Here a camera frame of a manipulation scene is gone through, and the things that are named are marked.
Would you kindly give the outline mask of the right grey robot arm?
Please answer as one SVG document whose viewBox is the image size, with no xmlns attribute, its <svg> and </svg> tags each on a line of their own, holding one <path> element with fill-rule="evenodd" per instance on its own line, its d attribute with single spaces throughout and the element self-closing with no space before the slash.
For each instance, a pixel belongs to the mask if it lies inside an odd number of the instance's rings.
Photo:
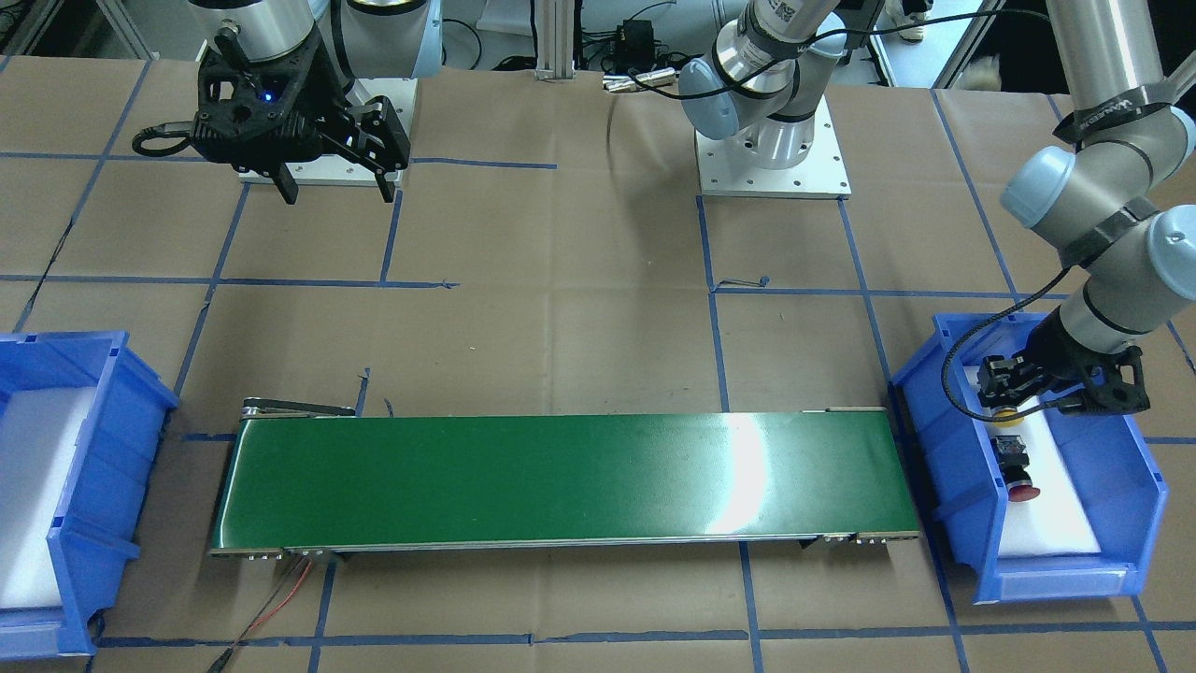
<svg viewBox="0 0 1196 673">
<path fill-rule="evenodd" d="M 443 67 L 437 1 L 193 1 L 208 51 L 189 142 L 207 161 L 270 181 L 287 204 L 291 165 L 340 157 L 385 203 L 411 143 L 368 79 L 420 79 Z"/>
</svg>

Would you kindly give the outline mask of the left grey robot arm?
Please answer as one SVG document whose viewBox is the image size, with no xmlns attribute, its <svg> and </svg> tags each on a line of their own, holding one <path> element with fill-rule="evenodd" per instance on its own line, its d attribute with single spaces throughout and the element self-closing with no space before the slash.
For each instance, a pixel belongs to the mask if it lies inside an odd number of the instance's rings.
<svg viewBox="0 0 1196 673">
<path fill-rule="evenodd" d="M 816 56 L 836 59 L 850 33 L 832 1 L 751 1 L 710 50 L 683 65 L 675 99 L 692 128 L 730 139 L 759 127 L 800 124 L 826 86 Z M 1145 1 L 1049 1 L 1046 22 L 1073 111 L 1058 145 L 1035 153 L 1003 188 L 1001 204 L 1058 253 L 1063 273 L 1088 280 L 1033 328 L 1013 356 L 983 357 L 980 410 L 956 393 L 948 404 L 981 422 L 1042 410 L 1123 416 L 1151 405 L 1137 342 L 1192 304 L 1192 206 L 1163 210 L 1149 192 L 1192 157 L 1192 118 L 1177 99 L 1192 84 L 1192 59 L 1163 73 Z"/>
</svg>

